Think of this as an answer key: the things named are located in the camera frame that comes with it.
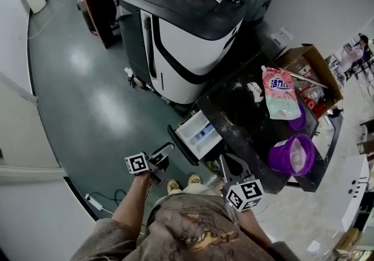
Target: white tile floor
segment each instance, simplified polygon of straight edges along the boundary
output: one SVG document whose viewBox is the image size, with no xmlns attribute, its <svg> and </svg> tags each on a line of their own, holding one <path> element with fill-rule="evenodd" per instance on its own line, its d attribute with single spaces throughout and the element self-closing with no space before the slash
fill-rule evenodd
<svg viewBox="0 0 374 261">
<path fill-rule="evenodd" d="M 374 117 L 374 99 L 368 93 L 363 76 L 359 80 L 352 77 L 345 86 L 343 96 L 340 108 L 344 108 L 344 121 L 328 172 L 318 191 L 307 193 L 285 187 L 277 195 L 267 194 L 253 210 L 255 214 L 262 212 L 257 219 L 265 232 L 273 240 L 286 241 L 301 260 L 326 260 L 327 256 L 323 255 L 339 241 L 342 232 L 336 233 L 321 223 L 326 191 L 343 169 L 345 158 L 358 155 L 359 125 Z M 321 244 L 314 254 L 307 251 L 313 240 Z"/>
</svg>

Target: green floor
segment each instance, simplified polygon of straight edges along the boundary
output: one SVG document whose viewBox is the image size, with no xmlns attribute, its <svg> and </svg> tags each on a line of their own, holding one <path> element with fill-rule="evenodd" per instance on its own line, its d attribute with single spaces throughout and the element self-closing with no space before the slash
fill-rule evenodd
<svg viewBox="0 0 374 261">
<path fill-rule="evenodd" d="M 124 158 L 141 151 L 150 154 L 171 141 L 167 125 L 176 127 L 182 118 L 155 94 L 128 84 L 122 42 L 105 50 L 90 34 L 75 0 L 49 0 L 32 16 L 29 36 L 41 119 L 72 183 L 83 197 L 127 191 L 133 176 Z M 204 166 L 192 166 L 178 148 L 169 160 L 168 177 L 182 186 L 192 173 L 205 183 L 213 177 Z M 164 195 L 166 183 L 151 189 L 146 214 Z M 95 198 L 104 208 L 116 207 L 112 201 Z"/>
</svg>

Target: white door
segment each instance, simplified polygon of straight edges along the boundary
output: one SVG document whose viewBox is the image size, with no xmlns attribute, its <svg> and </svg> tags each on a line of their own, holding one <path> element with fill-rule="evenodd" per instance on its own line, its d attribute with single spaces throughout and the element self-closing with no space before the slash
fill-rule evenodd
<svg viewBox="0 0 374 261">
<path fill-rule="evenodd" d="M 0 76 L 0 166 L 59 168 L 34 103 Z"/>
</svg>

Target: black and white marker cube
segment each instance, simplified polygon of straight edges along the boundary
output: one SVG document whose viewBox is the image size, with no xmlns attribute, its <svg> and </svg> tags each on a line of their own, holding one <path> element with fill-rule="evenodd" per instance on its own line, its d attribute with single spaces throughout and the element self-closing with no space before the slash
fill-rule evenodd
<svg viewBox="0 0 374 261">
<path fill-rule="evenodd" d="M 130 157 L 125 157 L 127 168 L 131 174 L 138 174 L 145 170 L 150 170 L 146 156 L 144 153 L 139 153 Z"/>
<path fill-rule="evenodd" d="M 261 182 L 255 180 L 230 186 L 226 199 L 237 211 L 245 211 L 255 207 L 263 195 Z"/>
</svg>

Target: desk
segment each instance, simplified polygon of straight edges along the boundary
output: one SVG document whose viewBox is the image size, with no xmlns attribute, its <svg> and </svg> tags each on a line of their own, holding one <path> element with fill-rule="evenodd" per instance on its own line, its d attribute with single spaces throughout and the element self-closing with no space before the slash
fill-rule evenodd
<svg viewBox="0 0 374 261">
<path fill-rule="evenodd" d="M 304 107 L 307 117 L 303 131 L 293 131 L 287 121 L 270 119 L 265 99 L 255 103 L 247 89 L 249 82 L 256 82 L 263 88 L 262 65 L 276 67 L 259 52 L 199 98 L 197 105 L 224 142 L 248 163 L 254 175 L 261 180 L 264 190 L 277 194 L 287 184 L 290 175 L 276 172 L 268 166 L 270 147 L 296 133 L 307 134 L 312 138 L 318 120 L 301 99 L 299 103 Z M 311 172 L 295 176 L 304 191 L 317 190 L 329 161 L 325 161 L 316 149 L 316 160 Z"/>
</svg>

